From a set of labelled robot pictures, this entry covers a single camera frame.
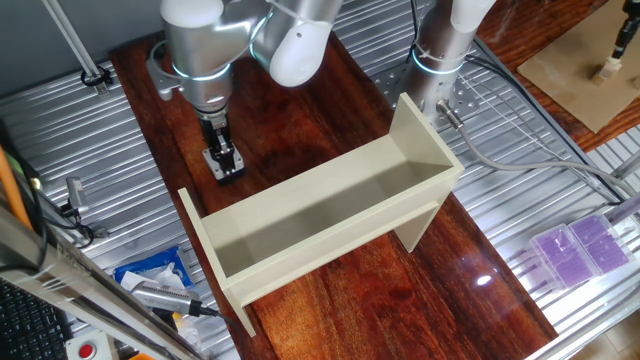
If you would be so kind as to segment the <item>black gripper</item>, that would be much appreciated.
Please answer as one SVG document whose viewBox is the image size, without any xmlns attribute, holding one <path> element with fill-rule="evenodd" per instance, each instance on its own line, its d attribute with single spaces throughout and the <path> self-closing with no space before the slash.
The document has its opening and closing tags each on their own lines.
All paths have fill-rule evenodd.
<svg viewBox="0 0 640 360">
<path fill-rule="evenodd" d="M 231 141 L 227 115 L 224 112 L 199 113 L 198 119 L 203 139 L 209 147 L 205 150 L 207 165 L 211 170 L 223 169 L 225 174 L 234 173 L 237 169 L 236 149 Z M 214 150 L 222 150 L 222 167 Z"/>
</svg>

